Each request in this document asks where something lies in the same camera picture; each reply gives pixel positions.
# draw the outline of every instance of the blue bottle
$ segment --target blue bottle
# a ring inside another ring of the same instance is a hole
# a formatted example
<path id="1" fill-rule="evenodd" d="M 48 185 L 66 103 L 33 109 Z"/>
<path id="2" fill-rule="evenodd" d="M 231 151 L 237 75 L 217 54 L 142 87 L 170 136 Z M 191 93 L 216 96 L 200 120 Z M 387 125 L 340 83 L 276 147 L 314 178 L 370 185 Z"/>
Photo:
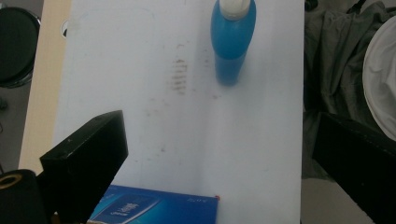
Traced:
<path id="1" fill-rule="evenodd" d="M 217 0 L 210 33 L 220 84 L 233 86 L 238 81 L 255 24 L 254 0 Z"/>

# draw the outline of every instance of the gray fabric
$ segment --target gray fabric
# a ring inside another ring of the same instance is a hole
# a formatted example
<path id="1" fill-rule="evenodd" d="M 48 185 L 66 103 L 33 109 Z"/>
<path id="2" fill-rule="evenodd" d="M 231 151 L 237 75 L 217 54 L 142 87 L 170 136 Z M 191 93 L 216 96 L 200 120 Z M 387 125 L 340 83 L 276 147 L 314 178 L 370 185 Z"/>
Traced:
<path id="1" fill-rule="evenodd" d="M 364 98 L 361 76 L 371 39 L 395 14 L 382 2 L 359 15 L 305 13 L 303 178 L 329 178 L 311 159 L 320 111 L 354 119 L 382 133 Z"/>

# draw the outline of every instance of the blue box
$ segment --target blue box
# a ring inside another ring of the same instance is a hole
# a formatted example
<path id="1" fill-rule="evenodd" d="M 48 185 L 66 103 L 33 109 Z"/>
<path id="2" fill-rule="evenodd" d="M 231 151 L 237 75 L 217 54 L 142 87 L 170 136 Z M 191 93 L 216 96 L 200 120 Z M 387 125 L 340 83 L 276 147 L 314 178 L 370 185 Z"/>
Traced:
<path id="1" fill-rule="evenodd" d="M 215 224 L 218 198 L 111 185 L 88 223 Z"/>

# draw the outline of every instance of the white surface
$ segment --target white surface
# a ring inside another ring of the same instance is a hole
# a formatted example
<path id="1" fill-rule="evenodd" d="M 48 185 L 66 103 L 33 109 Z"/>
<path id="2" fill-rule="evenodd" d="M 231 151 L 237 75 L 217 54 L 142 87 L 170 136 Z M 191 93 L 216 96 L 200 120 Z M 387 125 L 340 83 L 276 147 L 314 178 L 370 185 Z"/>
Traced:
<path id="1" fill-rule="evenodd" d="M 363 85 L 373 117 L 387 135 L 396 141 L 396 17 L 375 33 L 366 51 Z"/>
<path id="2" fill-rule="evenodd" d="M 299 223 L 303 2 L 257 1 L 232 88 L 215 78 L 214 4 L 74 0 L 54 143 L 123 109 L 115 184 L 219 195 L 219 224 Z"/>

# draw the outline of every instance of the black plastic part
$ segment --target black plastic part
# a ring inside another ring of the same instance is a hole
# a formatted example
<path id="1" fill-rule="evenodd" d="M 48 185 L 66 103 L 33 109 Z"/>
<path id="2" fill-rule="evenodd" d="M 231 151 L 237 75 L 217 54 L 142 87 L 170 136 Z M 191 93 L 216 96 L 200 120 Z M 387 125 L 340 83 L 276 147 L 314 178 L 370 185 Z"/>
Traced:
<path id="1" fill-rule="evenodd" d="M 35 173 L 17 170 L 0 175 L 0 223 L 47 224 Z"/>
<path id="2" fill-rule="evenodd" d="M 34 67 L 40 23 L 18 7 L 0 9 L 0 87 L 21 84 Z"/>
<path id="3" fill-rule="evenodd" d="M 375 223 L 396 223 L 396 142 L 323 113 L 313 157 Z"/>
<path id="4" fill-rule="evenodd" d="M 365 2 L 366 2 L 366 0 L 359 0 L 359 2 L 356 3 L 355 5 L 353 5 L 352 8 L 350 8 L 346 12 L 346 14 L 352 14 L 352 13 L 360 14 L 361 13 L 361 7 L 364 5 Z"/>
<path id="5" fill-rule="evenodd" d="M 311 11 L 318 6 L 318 0 L 305 0 L 304 9 L 305 11 Z"/>
<path id="6" fill-rule="evenodd" d="M 37 177 L 47 216 L 85 223 L 128 156 L 121 111 L 84 124 L 40 160 Z"/>

